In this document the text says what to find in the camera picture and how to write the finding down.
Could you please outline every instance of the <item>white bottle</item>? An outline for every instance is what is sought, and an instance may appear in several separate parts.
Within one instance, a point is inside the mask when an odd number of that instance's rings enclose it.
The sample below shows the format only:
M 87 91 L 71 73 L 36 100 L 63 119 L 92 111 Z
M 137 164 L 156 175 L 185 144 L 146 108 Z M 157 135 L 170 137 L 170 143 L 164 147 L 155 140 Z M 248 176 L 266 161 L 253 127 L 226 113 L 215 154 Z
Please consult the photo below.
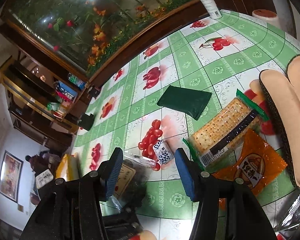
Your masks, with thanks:
M 212 19 L 220 19 L 222 17 L 214 0 L 200 0 Z

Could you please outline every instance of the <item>dark green snack wrapper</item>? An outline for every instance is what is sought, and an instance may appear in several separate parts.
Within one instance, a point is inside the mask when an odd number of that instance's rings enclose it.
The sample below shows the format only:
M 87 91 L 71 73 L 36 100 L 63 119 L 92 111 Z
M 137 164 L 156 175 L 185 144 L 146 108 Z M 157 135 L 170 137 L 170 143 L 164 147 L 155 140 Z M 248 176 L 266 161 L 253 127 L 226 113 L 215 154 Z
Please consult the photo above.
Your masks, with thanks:
M 212 93 L 169 86 L 158 100 L 158 106 L 164 106 L 191 116 L 196 121 L 206 108 Z

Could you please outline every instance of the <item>brown paper tag on wall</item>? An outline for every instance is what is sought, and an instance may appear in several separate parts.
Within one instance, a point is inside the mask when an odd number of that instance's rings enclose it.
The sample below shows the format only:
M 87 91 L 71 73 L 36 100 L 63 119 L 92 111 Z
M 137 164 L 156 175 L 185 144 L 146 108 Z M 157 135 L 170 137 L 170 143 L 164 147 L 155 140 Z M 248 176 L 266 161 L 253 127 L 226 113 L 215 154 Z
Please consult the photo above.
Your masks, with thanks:
M 117 184 L 115 185 L 114 193 L 113 193 L 116 199 L 119 199 L 119 197 L 125 191 L 125 189 L 129 185 L 130 181 L 132 180 L 135 174 L 136 174 L 135 169 L 122 164 L 118 181 Z

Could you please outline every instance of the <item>orange snack package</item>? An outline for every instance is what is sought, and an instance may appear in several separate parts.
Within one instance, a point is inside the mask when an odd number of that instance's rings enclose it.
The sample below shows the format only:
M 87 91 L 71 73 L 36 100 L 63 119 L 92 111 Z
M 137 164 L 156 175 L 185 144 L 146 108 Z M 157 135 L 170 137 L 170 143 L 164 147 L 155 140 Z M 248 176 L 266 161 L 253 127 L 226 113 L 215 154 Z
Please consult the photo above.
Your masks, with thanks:
M 239 160 L 213 174 L 217 179 L 234 181 L 241 178 L 256 196 L 287 166 L 281 156 L 259 135 L 249 129 L 244 137 Z M 225 199 L 219 199 L 225 208 Z

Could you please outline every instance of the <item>picture frame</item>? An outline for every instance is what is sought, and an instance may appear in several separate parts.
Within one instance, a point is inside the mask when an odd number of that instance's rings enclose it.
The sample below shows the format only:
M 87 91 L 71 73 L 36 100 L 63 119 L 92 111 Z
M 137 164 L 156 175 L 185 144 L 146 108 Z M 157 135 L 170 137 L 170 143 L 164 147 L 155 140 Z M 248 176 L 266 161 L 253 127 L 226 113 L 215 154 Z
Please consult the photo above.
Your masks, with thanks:
M 22 160 L 5 151 L 0 172 L 0 194 L 16 203 L 22 166 Z

